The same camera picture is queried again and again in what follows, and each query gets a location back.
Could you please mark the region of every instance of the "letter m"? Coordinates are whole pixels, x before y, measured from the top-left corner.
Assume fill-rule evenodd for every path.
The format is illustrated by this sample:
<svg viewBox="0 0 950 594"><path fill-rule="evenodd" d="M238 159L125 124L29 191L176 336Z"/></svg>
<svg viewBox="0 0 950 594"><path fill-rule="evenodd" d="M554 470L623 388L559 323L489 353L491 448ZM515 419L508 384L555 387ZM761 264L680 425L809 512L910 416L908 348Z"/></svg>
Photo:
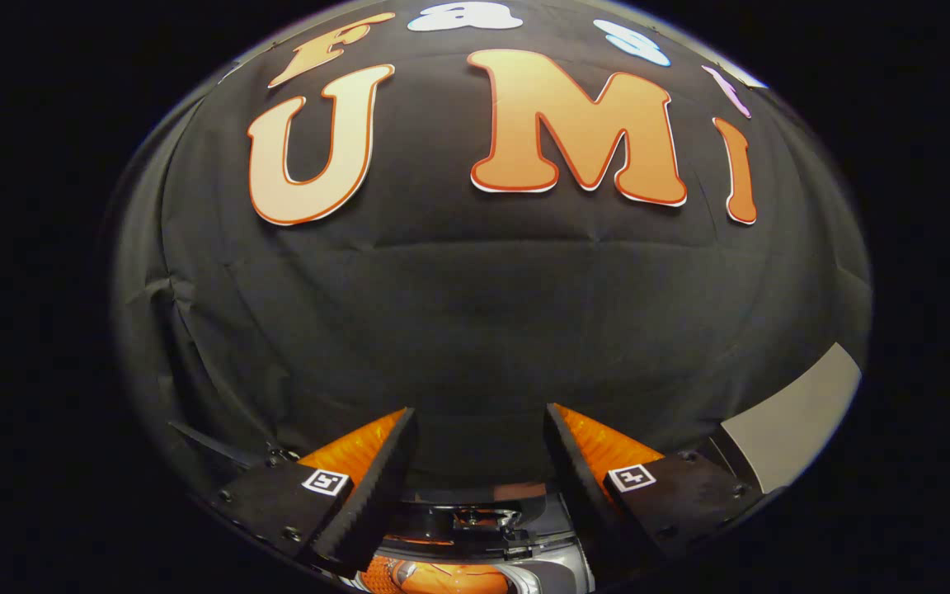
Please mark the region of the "letter m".
<svg viewBox="0 0 950 594"><path fill-rule="evenodd" d="M676 171L670 94L624 72L607 79L592 101L547 56L517 49L485 49L468 63L490 75L493 142L490 157L472 167L472 183L490 192L540 192L557 183L559 169L540 150L540 123L548 127L570 172L586 191L603 181L625 138L625 166L614 185L629 199L680 206L687 188Z"/></svg>

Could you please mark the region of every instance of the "screw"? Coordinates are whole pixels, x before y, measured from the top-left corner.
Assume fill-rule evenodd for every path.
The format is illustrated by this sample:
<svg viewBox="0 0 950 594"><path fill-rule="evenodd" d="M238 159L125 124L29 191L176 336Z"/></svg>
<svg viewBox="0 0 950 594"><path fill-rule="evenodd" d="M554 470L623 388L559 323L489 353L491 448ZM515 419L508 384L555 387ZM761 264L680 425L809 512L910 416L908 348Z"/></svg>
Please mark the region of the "screw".
<svg viewBox="0 0 950 594"><path fill-rule="evenodd" d="M303 542L303 535L291 526L284 527L284 529L280 531L280 536L288 540L294 540L295 542Z"/></svg>

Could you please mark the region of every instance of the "orange letter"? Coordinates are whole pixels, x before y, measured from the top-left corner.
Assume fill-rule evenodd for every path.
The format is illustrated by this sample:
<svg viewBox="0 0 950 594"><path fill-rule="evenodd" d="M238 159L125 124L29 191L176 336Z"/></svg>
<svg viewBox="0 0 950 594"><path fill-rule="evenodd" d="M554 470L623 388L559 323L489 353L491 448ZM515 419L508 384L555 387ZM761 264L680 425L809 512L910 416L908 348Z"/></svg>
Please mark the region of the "orange letter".
<svg viewBox="0 0 950 594"><path fill-rule="evenodd" d="M369 23L384 22L393 18L395 18L393 12L381 12L379 15L369 16L367 19L350 23L348 26L341 26L339 29L328 31L320 37L310 39L306 44L294 49L295 57L291 58L288 68L284 68L284 72L276 75L274 80L270 80L267 89L272 89L278 84L286 82L286 80L296 78L300 74L312 70L312 68L336 59L336 56L343 53L343 49L332 49L333 45L354 44L355 41L369 34Z"/></svg>
<svg viewBox="0 0 950 594"><path fill-rule="evenodd" d="M358 191L373 152L376 86L393 73L391 64L380 64L325 84L321 97L336 99L331 146L327 165L312 180L291 179L287 164L291 118L303 109L306 97L288 99L249 125L252 162L248 184L252 206L260 217L278 225L313 221L331 214Z"/></svg>
<svg viewBox="0 0 950 594"><path fill-rule="evenodd" d="M728 195L728 217L746 225L757 221L757 207L754 206L754 186L750 181L750 158L746 157L746 136L736 130L734 125L713 118L713 125L724 138L724 150L728 153L728 172L731 174L731 193Z"/></svg>
<svg viewBox="0 0 950 594"><path fill-rule="evenodd" d="M649 80L617 72L592 101L551 59L517 49L484 49L468 63L490 74L493 143L472 167L483 191L547 191L559 170L540 151L539 121L586 191L599 187L625 135L625 166L614 185L629 199L667 206L687 200L676 173L670 94Z"/></svg>

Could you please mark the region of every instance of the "black background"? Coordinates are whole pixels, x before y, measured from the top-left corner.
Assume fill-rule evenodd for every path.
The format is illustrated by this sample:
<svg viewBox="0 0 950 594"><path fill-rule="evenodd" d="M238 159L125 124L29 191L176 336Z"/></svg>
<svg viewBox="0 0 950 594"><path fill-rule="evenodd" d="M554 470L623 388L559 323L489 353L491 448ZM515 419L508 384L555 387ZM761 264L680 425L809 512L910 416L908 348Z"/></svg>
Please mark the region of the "black background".
<svg viewBox="0 0 950 594"><path fill-rule="evenodd" d="M122 406L95 251L159 118L318 8L0 5L0 589L319 591L163 499L174 478ZM863 210L876 317L870 371L813 469L631 590L950 591L950 7L645 8L772 86L833 151Z"/></svg>

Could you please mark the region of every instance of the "cutout letter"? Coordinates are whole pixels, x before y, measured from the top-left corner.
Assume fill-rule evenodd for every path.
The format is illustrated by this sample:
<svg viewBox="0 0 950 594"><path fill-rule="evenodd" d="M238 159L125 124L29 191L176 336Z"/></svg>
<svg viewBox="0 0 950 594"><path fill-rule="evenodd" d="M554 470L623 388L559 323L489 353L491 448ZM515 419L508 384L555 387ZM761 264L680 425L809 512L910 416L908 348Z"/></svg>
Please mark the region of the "cutout letter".
<svg viewBox="0 0 950 594"><path fill-rule="evenodd" d="M288 138L291 121L306 104L295 97L261 114L248 127L252 162L248 183L252 206L260 217L276 225L295 225L320 219L358 191L373 152L373 105L376 86L395 73L391 64L374 65L328 83L321 97L332 106L332 143L328 163L308 181L288 174Z"/></svg>
<svg viewBox="0 0 950 594"><path fill-rule="evenodd" d="M295 56L291 58L288 67L284 68L284 72L276 75L274 80L270 80L267 89L272 89L278 84L285 83L287 80L296 78L308 70L313 70L313 68L327 63L327 61L336 59L336 57L343 54L343 49L332 49L333 45L354 44L355 41L369 34L369 24L384 22L393 18L395 18L393 12L381 12L379 15L369 16L367 19L350 23L348 26L341 26L339 29L328 31L324 35L310 39L306 44L294 49Z"/></svg>
<svg viewBox="0 0 950 594"><path fill-rule="evenodd" d="M662 53L659 45L644 35L610 21L595 20L592 24L599 27L601 31L606 31L607 41L626 54L640 56L652 64L670 65L670 58Z"/></svg>
<svg viewBox="0 0 950 594"><path fill-rule="evenodd" d="M724 150L728 153L728 173L731 174L731 192L725 204L728 208L728 217L745 225L753 225L757 221L757 207L754 206L754 187L750 181L750 159L746 157L746 136L736 130L734 125L713 118L713 125L724 138Z"/></svg>
<svg viewBox="0 0 950 594"><path fill-rule="evenodd" d="M494 2L452 2L420 11L410 21L410 31L444 31L474 26L476 29L515 29L523 20L514 18L504 4Z"/></svg>
<svg viewBox="0 0 950 594"><path fill-rule="evenodd" d="M540 123L551 132L586 191L603 181L625 136L625 166L614 185L631 200L680 206L687 188L676 172L666 106L670 94L649 80L617 72L592 101L566 72L542 54L484 49L468 63L490 75L493 140L490 157L472 167L483 191L547 191L559 170L540 151Z"/></svg>
<svg viewBox="0 0 950 594"><path fill-rule="evenodd" d="M704 65L702 70L709 72L710 76L713 77L713 80L716 80L717 84L719 84L721 91L724 91L724 94L727 95L728 101L731 101L731 104L736 106L736 109L739 110L739 113L746 116L746 119L749 120L750 110L746 109L746 106L742 105L742 101L739 101L739 97L736 95L736 88L733 87L727 80L725 80L719 72L713 70L713 68L709 68L707 65Z"/></svg>

